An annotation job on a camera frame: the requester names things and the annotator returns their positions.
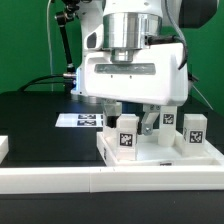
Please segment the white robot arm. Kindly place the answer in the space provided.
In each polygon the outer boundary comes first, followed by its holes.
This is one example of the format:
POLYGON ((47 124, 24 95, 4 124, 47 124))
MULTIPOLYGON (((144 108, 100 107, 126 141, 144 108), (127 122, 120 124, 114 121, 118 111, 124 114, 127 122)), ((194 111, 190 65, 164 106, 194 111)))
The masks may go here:
POLYGON ((144 105, 140 132, 152 133, 151 105, 181 106, 189 91, 184 28, 200 28, 219 0, 81 0, 82 62, 72 92, 103 100, 115 127, 118 101, 144 105))

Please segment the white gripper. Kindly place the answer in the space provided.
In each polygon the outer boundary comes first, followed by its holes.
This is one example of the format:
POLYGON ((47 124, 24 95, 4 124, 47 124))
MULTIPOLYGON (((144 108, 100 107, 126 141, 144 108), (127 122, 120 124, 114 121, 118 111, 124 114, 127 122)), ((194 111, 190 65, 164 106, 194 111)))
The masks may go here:
POLYGON ((80 71, 80 89, 102 101, 104 123, 115 128, 122 103, 143 103, 141 133, 148 136, 160 115, 160 106, 181 106, 188 97, 187 66, 179 69, 181 43, 152 45, 134 52, 131 63, 112 63, 108 51, 89 53, 80 71))

